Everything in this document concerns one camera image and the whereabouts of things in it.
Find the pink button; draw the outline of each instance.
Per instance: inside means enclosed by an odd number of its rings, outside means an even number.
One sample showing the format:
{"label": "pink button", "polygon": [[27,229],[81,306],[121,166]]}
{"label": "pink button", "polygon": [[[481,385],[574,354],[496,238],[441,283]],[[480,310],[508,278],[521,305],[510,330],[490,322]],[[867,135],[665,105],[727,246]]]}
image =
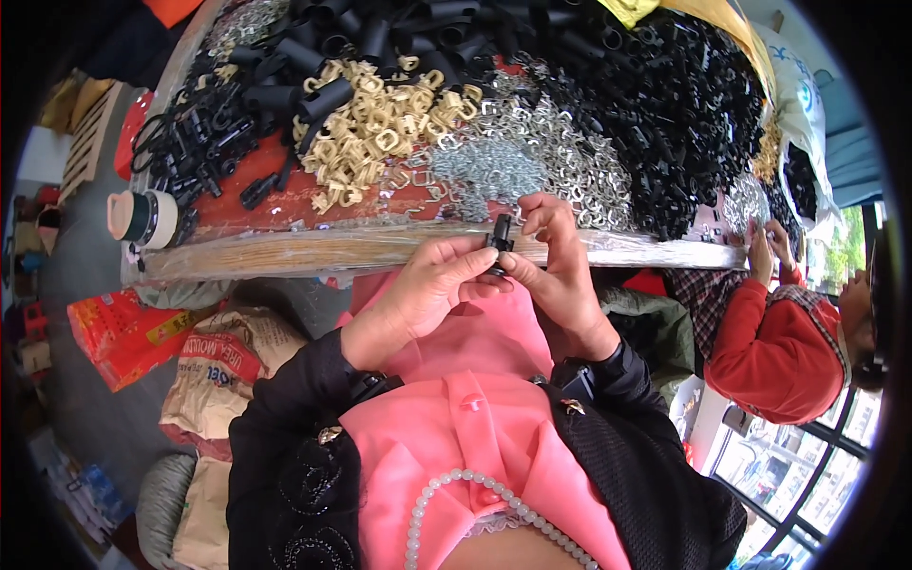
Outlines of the pink button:
{"label": "pink button", "polygon": [[462,404],[460,404],[459,407],[462,409],[470,409],[471,411],[478,411],[478,402],[482,401],[484,401],[484,396],[481,394],[469,394],[462,399]]}
{"label": "pink button", "polygon": [[495,504],[503,501],[503,498],[491,489],[485,489],[478,493],[478,500],[483,504]]}

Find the wooden table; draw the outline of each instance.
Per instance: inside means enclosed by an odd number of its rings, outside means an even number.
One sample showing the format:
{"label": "wooden table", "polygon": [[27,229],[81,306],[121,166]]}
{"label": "wooden table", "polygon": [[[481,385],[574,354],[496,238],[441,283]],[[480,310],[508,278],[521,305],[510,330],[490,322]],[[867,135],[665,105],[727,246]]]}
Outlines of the wooden table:
{"label": "wooden table", "polygon": [[[184,83],[193,54],[212,27],[224,0],[206,0],[188,26],[162,75],[149,116],[161,113]],[[169,283],[181,280],[245,279],[258,276],[307,277],[348,272],[372,273],[405,264],[423,240],[459,233],[486,233],[492,225],[443,221],[441,209],[447,199],[426,202],[423,188],[407,186],[381,191],[377,185],[365,192],[364,201],[349,208],[333,206],[317,216],[310,198],[324,189],[316,186],[313,174],[295,165],[284,192],[272,192],[253,212],[246,211],[239,195],[256,178],[280,171],[287,149],[279,136],[260,140],[260,150],[238,164],[237,172],[223,179],[223,195],[204,194],[194,207],[200,213],[199,226],[181,247],[143,253],[146,271],[140,273],[124,255],[121,280],[125,286],[140,283]],[[134,175],[130,188],[141,192],[149,187],[145,173]],[[700,206],[691,232],[683,240],[660,243],[639,233],[580,230],[588,248],[589,263],[605,266],[651,267],[743,267],[745,251],[721,244],[722,231],[730,244],[740,244],[731,235],[722,213],[722,199],[715,210]],[[492,216],[508,212],[492,202]],[[700,236],[709,231],[718,244],[707,244]],[[547,248],[533,239],[512,235],[515,250],[544,264]]]}

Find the white bead necklace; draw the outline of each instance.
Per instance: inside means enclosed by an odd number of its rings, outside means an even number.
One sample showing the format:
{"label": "white bead necklace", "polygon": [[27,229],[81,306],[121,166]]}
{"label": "white bead necklace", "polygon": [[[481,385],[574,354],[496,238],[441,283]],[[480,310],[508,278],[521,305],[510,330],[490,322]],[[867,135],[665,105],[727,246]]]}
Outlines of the white bead necklace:
{"label": "white bead necklace", "polygon": [[421,536],[421,517],[424,516],[424,508],[428,506],[430,498],[441,486],[460,479],[479,483],[486,489],[491,489],[501,495],[501,498],[516,510],[516,514],[556,542],[558,546],[563,546],[564,550],[571,554],[582,567],[586,570],[598,570],[598,562],[593,560],[592,556],[586,554],[586,551],[570,540],[569,536],[554,528],[554,525],[548,523],[543,516],[530,509],[529,505],[524,504],[523,500],[507,489],[503,483],[498,483],[493,477],[485,477],[483,473],[458,468],[449,473],[442,473],[439,478],[431,479],[428,486],[421,490],[421,497],[415,500],[415,508],[411,510],[412,516],[409,520],[409,539],[405,543],[407,548],[405,570],[418,570],[418,549],[421,547],[418,538]]}

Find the hand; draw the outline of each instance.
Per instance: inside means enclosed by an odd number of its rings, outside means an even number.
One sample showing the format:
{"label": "hand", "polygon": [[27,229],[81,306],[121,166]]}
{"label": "hand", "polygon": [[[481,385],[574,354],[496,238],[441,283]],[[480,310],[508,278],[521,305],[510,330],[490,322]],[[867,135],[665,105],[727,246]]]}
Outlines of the hand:
{"label": "hand", "polygon": [[572,356],[605,360],[621,339],[598,304],[570,204],[538,192],[520,198],[519,205],[526,216],[523,235],[538,232],[535,239],[548,244],[548,270],[507,252],[498,259],[501,267],[525,285],[535,303],[570,336]]}
{"label": "hand", "polygon": [[751,265],[751,279],[756,279],[769,288],[772,280],[772,248],[766,238],[766,231],[751,221],[751,247],[747,250],[747,260]]}
{"label": "hand", "polygon": [[483,235],[421,244],[377,303],[342,327],[342,355],[358,370],[377,370],[433,332],[459,303],[512,292],[506,279],[482,275],[497,253],[484,247]]}
{"label": "hand", "polygon": [[789,246],[789,234],[777,220],[770,220],[763,228],[767,232],[772,232],[770,247],[776,253],[776,257],[782,262],[782,269],[791,273],[795,268],[795,259],[792,257],[792,248]]}

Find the gray floor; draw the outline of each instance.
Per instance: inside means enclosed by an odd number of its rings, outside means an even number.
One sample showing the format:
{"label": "gray floor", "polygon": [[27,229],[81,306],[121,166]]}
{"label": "gray floor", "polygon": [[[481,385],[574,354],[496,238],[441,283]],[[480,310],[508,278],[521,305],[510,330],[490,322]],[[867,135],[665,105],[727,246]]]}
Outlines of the gray floor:
{"label": "gray floor", "polygon": [[[105,134],[96,179],[83,184],[67,200],[57,246],[39,277],[54,363],[43,381],[52,427],[78,461],[96,463],[123,499],[134,506],[142,477],[157,458],[175,451],[192,452],[189,446],[173,443],[158,428],[161,404],[174,380],[177,361],[111,393],[76,345],[67,305],[120,289],[120,247],[106,229],[105,202],[109,193],[127,188],[112,164],[120,125],[137,94],[131,89],[122,93]],[[313,279],[257,281],[288,296],[312,337],[332,329],[350,298],[348,291],[337,291]]]}

